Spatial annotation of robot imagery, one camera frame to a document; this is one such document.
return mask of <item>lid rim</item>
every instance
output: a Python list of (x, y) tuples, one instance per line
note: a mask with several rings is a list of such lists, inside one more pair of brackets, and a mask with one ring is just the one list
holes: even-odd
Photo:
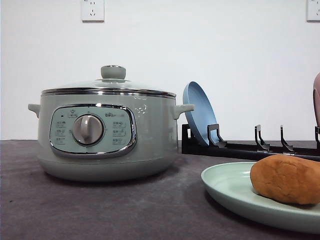
[(137, 89), (137, 88), (103, 88), (103, 87), (65, 87), (65, 88), (51, 88), (41, 92), (41, 94), (53, 94), (53, 93), (68, 93), (68, 92), (105, 92), (105, 93), (133, 93), (133, 94), (154, 94), (169, 97), (176, 97), (173, 92), (158, 91), (150, 89)]

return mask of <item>pot base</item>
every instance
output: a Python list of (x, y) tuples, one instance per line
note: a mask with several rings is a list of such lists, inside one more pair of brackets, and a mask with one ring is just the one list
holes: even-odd
[(174, 161), (172, 157), (153, 160), (106, 163), (74, 164), (47, 161), (39, 158), (40, 165), (48, 174), (79, 182), (114, 182), (157, 174), (167, 169)]

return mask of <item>dish rack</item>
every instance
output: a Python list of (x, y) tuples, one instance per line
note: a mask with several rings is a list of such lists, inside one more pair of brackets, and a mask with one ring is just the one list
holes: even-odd
[[(284, 130), (282, 125), (280, 127), (282, 146), (273, 146), (266, 143), (261, 137), (260, 125), (256, 125), (254, 127), (255, 144), (231, 143), (225, 141), (220, 136), (219, 124), (211, 124), (207, 126), (209, 146), (203, 146), (197, 142), (191, 129), (190, 137), (188, 136), (189, 129), (190, 127), (188, 124), (182, 125), (182, 154), (205, 155), (256, 161), (268, 156), (284, 154), (320, 162), (320, 127), (318, 126), (316, 126), (314, 129), (316, 148), (294, 147), (293, 145), (289, 145), (284, 139)], [(218, 142), (214, 142), (212, 140), (212, 131), (216, 131), (216, 135), (219, 139)]]

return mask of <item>brown bun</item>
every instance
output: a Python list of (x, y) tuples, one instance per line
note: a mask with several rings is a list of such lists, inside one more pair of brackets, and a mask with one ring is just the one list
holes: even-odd
[(272, 155), (252, 166), (250, 179), (258, 193), (282, 203), (320, 202), (320, 162)]

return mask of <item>wall socket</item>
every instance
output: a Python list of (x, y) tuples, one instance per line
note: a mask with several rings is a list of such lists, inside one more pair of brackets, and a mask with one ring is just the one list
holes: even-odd
[(320, 0), (307, 0), (306, 20), (308, 22), (320, 21)]
[(82, 22), (104, 22), (105, 0), (81, 0)]

